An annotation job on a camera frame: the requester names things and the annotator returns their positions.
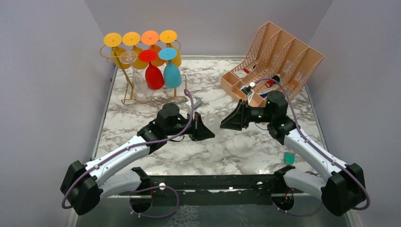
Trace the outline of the clear wine glass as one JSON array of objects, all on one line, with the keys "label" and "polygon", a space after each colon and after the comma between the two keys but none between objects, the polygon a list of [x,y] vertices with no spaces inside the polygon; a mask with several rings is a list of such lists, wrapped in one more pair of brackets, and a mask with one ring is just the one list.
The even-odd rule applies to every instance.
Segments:
[{"label": "clear wine glass", "polygon": [[132,69],[131,76],[128,76],[125,69],[122,68],[122,71],[123,71],[126,81],[127,81],[124,99],[121,100],[121,102],[123,104],[125,104],[126,101],[136,101],[139,103],[143,103],[142,101],[138,101],[134,98],[134,93],[136,91],[141,91],[144,89],[144,87],[142,85],[145,82],[142,75],[134,67],[134,62],[137,60],[137,58],[138,58],[138,55],[134,51],[125,51],[119,57],[121,64],[129,64],[130,68]]},{"label": "clear wine glass", "polygon": [[218,131],[220,129],[220,118],[215,114],[208,114],[202,118],[204,125],[211,131]]}]

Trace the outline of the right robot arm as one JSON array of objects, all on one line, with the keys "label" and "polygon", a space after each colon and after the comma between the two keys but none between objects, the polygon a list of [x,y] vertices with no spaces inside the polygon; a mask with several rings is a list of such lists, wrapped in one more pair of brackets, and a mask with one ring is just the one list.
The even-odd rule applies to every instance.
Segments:
[{"label": "right robot arm", "polygon": [[318,173],[318,176],[314,176],[293,166],[286,167],[273,179],[276,191],[299,189],[320,199],[335,216],[341,216],[351,209],[358,210],[363,202],[369,205],[363,169],[356,163],[348,165],[337,159],[310,139],[300,129],[297,119],[287,116],[287,109],[291,106],[285,94],[279,91],[268,92],[264,107],[252,107],[247,101],[240,100],[220,127],[241,131],[251,122],[266,122],[271,137],[298,154]]}]

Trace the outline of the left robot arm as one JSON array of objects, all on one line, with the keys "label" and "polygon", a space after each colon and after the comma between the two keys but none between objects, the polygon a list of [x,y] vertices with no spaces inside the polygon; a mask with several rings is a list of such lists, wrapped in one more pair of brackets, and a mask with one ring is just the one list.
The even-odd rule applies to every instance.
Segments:
[{"label": "left robot arm", "polygon": [[88,213],[107,194],[122,192],[122,182],[115,173],[181,135],[188,135],[192,141],[215,137],[198,112],[184,118],[176,104],[163,105],[156,119],[118,149],[85,164],[77,160],[69,165],[60,187],[62,208],[74,209],[78,215]]}]

